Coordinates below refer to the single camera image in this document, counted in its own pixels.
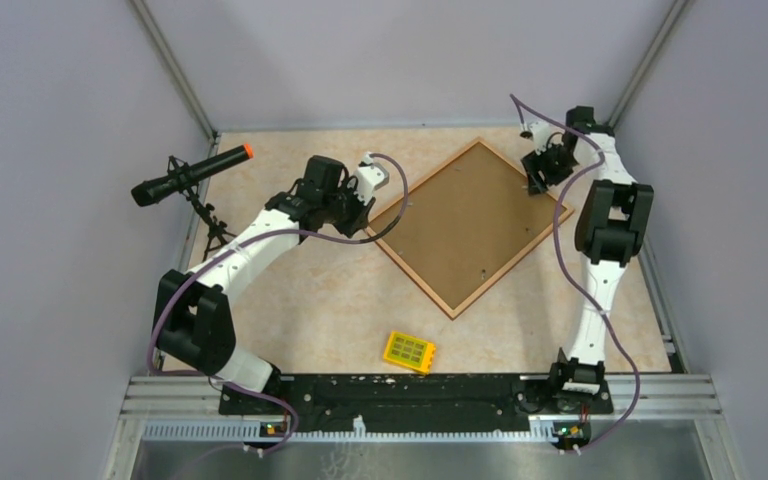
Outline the red wooden picture frame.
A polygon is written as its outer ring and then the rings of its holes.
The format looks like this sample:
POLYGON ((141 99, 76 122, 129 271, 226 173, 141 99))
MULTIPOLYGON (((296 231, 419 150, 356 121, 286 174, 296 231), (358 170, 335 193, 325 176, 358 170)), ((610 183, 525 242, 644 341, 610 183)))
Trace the red wooden picture frame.
POLYGON ((526 174, 477 137, 380 208, 366 232, 455 319, 573 211, 550 193, 530 195, 526 174))

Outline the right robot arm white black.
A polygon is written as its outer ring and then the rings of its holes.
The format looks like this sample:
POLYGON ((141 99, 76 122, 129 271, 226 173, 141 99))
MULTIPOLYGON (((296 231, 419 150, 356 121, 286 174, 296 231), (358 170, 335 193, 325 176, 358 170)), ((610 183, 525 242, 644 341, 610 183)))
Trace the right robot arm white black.
POLYGON ((583 297, 581 313, 546 385, 549 404, 572 412, 602 393, 606 341, 616 337, 610 312, 625 270, 642 248, 654 190, 628 172, 613 129, 597 123, 591 107, 572 108, 563 123, 537 115, 522 120, 520 128, 521 137, 534 144, 521 160, 529 194, 555 185, 567 193, 585 175, 593 177, 574 232, 583 277, 570 283, 583 297))

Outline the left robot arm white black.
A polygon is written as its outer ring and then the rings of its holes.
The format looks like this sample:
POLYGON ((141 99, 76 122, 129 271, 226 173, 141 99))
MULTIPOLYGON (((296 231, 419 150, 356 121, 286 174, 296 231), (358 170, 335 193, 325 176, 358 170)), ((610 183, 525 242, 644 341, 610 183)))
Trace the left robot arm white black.
POLYGON ((232 305, 283 254, 331 225, 341 242, 368 224, 375 193, 389 174, 371 155, 349 173, 337 160, 315 155, 304 175, 271 197, 249 226, 213 256, 187 272, 160 280, 152 342, 160 352, 205 376, 243 388, 257 413, 279 404, 278 369, 237 339, 232 305))

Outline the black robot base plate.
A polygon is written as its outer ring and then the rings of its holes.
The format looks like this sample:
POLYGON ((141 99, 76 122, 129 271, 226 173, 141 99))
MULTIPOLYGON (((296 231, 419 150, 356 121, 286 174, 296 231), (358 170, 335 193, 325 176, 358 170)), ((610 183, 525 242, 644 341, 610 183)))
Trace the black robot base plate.
POLYGON ((548 380, 515 373, 294 374, 270 383, 263 399, 225 387, 218 411, 284 420, 295 410, 298 432, 347 431, 360 417, 375 433, 526 431, 532 415, 614 411, 605 386, 599 397, 555 398, 548 380))

